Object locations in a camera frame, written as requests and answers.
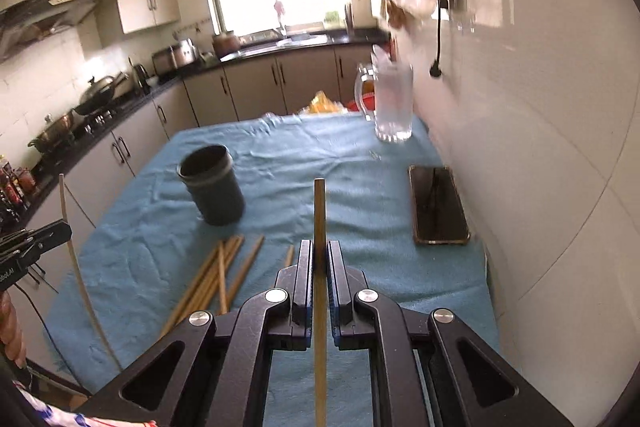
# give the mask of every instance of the phone screen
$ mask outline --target phone screen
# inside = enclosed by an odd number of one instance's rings
[[[414,198],[414,241],[464,245],[469,229],[460,197],[447,167],[409,167]]]

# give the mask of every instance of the black countertop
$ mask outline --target black countertop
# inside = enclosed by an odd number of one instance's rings
[[[319,35],[313,35],[312,38],[293,41],[291,44],[278,45],[278,42],[268,42],[265,44],[256,44],[254,46],[245,47],[237,53],[233,53],[223,57],[219,62],[206,64],[200,62],[196,65],[188,66],[185,70],[177,71],[176,75],[154,87],[151,93],[143,96],[134,96],[133,92],[119,97],[111,102],[108,108],[114,110],[113,117],[106,121],[103,126],[98,128],[92,134],[82,136],[67,147],[60,148],[54,155],[49,155],[46,161],[41,161],[34,169],[33,174],[36,177],[36,191],[30,196],[30,207],[20,217],[20,223],[12,229],[2,230],[2,234],[14,232],[27,226],[33,215],[40,208],[44,200],[49,196],[51,191],[58,185],[58,175],[68,174],[78,162],[93,149],[99,142],[107,136],[119,124],[127,120],[139,108],[151,102],[155,96],[170,89],[178,82],[185,78],[206,71],[213,71],[223,68],[228,64],[236,64],[251,58],[264,57],[266,55],[287,53],[290,51],[302,50],[307,48],[317,48],[320,46],[344,46],[354,44],[385,44],[389,42],[390,35],[378,28],[357,29],[354,34],[347,35],[343,30],[334,30]]]

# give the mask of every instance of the pitcher handle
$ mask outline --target pitcher handle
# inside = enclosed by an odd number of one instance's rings
[[[362,99],[362,84],[367,82],[368,80],[373,80],[373,74],[369,73],[369,70],[372,70],[373,66],[369,64],[365,66],[364,64],[358,64],[358,76],[356,77],[356,82],[353,86],[353,95],[356,101],[356,105],[358,106],[358,110],[364,114],[364,117],[367,121],[372,120],[375,116],[373,111],[367,109],[367,106]]]

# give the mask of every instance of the dark gray cup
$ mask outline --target dark gray cup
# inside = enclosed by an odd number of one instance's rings
[[[234,161],[223,145],[198,149],[178,165],[178,176],[210,225],[234,223],[244,212],[244,198],[233,166]]]

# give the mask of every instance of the glass pitcher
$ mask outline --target glass pitcher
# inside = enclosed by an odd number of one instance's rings
[[[362,99],[362,84],[373,81],[376,109],[369,110]],[[414,68],[402,62],[379,61],[358,64],[354,87],[356,105],[367,120],[374,120],[376,136],[385,142],[403,142],[411,138],[414,115]]]

